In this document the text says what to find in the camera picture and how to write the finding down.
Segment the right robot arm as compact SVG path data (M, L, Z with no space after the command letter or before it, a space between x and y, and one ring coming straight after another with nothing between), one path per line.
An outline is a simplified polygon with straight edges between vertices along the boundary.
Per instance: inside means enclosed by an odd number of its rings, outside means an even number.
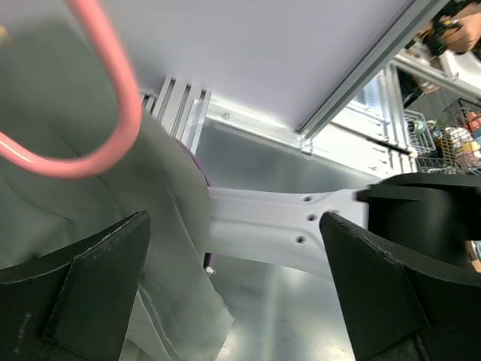
M211 244L217 255L328 275L321 219L333 214L421 254L462 265L480 238L480 179L401 174L364 190L273 193L212 187Z

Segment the grey pleated skirt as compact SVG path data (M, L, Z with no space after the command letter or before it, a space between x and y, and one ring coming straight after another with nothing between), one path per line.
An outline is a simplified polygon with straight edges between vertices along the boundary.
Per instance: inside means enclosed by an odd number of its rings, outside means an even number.
M138 211L151 238L128 338L142 360L214 360L233 319L202 263L210 243L207 181L150 114L130 151L86 179L1 176L1 265L94 235Z

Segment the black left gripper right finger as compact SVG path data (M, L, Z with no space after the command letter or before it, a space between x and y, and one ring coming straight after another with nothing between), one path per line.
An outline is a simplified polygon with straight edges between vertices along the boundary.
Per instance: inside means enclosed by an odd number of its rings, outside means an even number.
M320 232L357 360L478 360L480 275L326 212Z

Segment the pink wire hanger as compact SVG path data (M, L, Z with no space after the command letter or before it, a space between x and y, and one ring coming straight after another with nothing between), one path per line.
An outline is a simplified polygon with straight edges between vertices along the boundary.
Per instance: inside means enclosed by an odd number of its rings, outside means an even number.
M142 110L100 1L3 1L1 176L94 177L134 144Z

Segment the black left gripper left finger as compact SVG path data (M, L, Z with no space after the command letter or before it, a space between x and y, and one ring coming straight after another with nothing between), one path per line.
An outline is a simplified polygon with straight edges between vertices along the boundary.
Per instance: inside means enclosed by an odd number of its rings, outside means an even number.
M150 243L137 212L1 271L3 360L117 360Z

